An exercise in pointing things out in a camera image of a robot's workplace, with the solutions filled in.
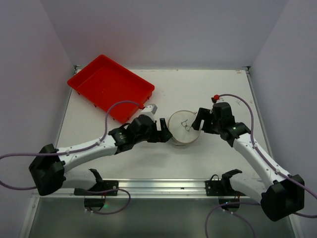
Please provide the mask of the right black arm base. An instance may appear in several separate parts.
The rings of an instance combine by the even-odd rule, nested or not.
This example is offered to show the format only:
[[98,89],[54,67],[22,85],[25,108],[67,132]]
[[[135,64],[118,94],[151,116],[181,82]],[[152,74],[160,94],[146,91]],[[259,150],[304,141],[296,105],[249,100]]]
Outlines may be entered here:
[[226,204],[222,206],[222,209],[226,211],[235,212],[239,209],[240,204],[228,205],[229,203],[240,202],[240,195],[244,195],[238,191],[235,191],[230,185],[229,179],[234,175],[241,174],[242,171],[238,169],[225,172],[221,176],[217,174],[205,181],[206,196],[216,196],[219,204]]

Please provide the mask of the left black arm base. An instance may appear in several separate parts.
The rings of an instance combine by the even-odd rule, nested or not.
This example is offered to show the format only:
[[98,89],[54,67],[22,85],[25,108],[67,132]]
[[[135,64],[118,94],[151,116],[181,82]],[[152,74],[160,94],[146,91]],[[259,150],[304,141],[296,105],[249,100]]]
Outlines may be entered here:
[[89,169],[94,176],[94,185],[91,188],[74,189],[75,196],[94,196],[98,195],[101,198],[85,198],[84,207],[92,212],[101,214],[101,209],[106,204],[106,196],[117,196],[117,188],[119,188],[118,180],[103,180],[101,175],[96,169]]

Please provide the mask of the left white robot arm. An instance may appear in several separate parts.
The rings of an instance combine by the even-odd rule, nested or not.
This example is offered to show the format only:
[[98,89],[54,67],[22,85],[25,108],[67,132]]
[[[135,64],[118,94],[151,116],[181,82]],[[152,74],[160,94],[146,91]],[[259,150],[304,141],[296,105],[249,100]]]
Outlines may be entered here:
[[29,171],[41,196],[50,195],[61,188],[76,188],[96,193],[102,188],[102,178],[96,169],[78,174],[73,169],[100,157],[117,155],[131,150],[134,145],[166,143],[172,138],[165,119],[160,118],[160,129],[149,116],[140,115],[131,123],[112,129],[105,138],[68,148],[44,146],[29,166]]

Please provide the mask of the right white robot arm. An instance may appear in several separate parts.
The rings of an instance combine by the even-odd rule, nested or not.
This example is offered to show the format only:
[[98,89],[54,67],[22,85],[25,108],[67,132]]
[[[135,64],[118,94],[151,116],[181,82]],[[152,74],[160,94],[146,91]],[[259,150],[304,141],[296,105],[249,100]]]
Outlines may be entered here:
[[253,139],[251,130],[236,122],[231,106],[226,102],[215,103],[212,109],[199,108],[192,123],[194,130],[219,135],[251,165],[259,180],[234,169],[222,174],[219,181],[208,181],[206,186],[217,195],[242,193],[258,202],[272,221],[278,221],[304,208],[304,180],[290,175],[265,152]]

